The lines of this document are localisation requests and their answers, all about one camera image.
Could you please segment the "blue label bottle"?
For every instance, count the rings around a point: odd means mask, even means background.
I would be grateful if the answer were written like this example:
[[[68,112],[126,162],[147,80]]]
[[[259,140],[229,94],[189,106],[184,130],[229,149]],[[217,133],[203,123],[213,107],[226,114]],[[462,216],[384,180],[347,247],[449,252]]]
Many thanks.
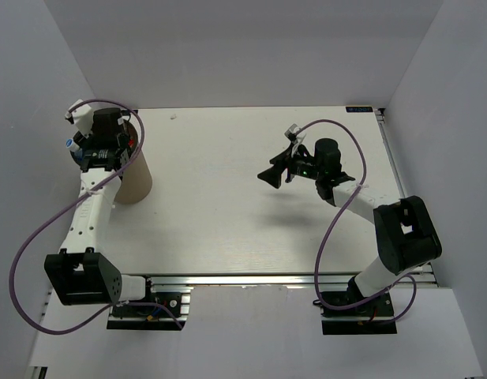
[[[66,141],[66,148],[74,156],[82,156],[83,154],[81,146],[73,138],[70,138]]]

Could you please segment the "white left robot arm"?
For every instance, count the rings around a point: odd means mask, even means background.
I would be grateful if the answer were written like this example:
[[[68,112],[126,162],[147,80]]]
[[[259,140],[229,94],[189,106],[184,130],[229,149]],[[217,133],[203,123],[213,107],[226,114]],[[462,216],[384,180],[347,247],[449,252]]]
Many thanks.
[[[148,196],[152,175],[138,135],[117,107],[84,105],[73,112],[77,133],[67,147],[81,170],[80,195],[69,231],[44,269],[65,306],[129,301],[141,315],[152,313],[157,295],[143,276],[129,276],[106,258],[105,243],[114,205],[133,205]]]

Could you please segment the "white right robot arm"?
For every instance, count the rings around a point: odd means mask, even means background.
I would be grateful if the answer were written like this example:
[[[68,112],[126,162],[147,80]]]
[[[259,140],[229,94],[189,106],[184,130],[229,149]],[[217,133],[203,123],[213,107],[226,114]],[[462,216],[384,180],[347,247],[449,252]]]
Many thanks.
[[[313,153],[303,144],[291,143],[270,164],[258,174],[261,181],[278,189],[296,176],[311,179],[323,201],[339,213],[350,211],[360,216],[375,228],[376,259],[350,279],[344,302],[331,304],[329,309],[366,314],[376,298],[399,279],[442,254],[425,202],[417,196],[395,200],[358,183],[343,171],[336,141],[318,140]]]

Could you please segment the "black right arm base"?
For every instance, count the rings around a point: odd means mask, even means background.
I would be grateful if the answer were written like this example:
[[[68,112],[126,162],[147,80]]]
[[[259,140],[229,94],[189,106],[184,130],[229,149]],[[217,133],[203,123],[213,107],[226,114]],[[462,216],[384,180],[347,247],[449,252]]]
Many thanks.
[[[320,298],[312,304],[320,309],[323,336],[384,336],[396,335],[395,309],[388,292],[357,307],[363,299],[352,288],[320,284]]]

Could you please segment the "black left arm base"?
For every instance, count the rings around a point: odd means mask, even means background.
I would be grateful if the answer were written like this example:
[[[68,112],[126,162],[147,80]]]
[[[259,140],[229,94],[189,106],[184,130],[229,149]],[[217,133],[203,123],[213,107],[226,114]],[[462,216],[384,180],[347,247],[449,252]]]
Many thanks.
[[[147,277],[145,296],[111,309],[108,330],[180,331],[189,315],[192,288]]]

